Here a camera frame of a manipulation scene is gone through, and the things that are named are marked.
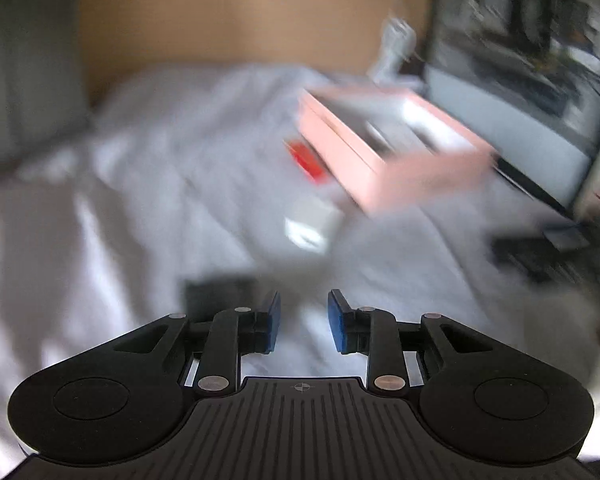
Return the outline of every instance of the gray fabric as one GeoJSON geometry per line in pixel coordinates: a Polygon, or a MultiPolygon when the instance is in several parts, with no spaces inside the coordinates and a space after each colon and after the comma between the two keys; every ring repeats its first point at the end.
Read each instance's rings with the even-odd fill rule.
{"type": "Polygon", "coordinates": [[[353,306],[404,321],[441,312],[589,379],[599,352],[579,295],[538,292],[488,259],[491,234],[556,218],[495,174],[377,219],[353,210],[324,257],[285,238],[285,212],[313,187],[283,141],[298,137],[299,91],[327,82],[292,66],[148,72],[110,96],[91,136],[0,184],[0,476],[21,459],[14,387],[181,311],[184,280],[279,288],[276,350],[244,358],[247,375],[364,376],[366,358],[331,338],[326,295],[340,288],[353,306]]]}

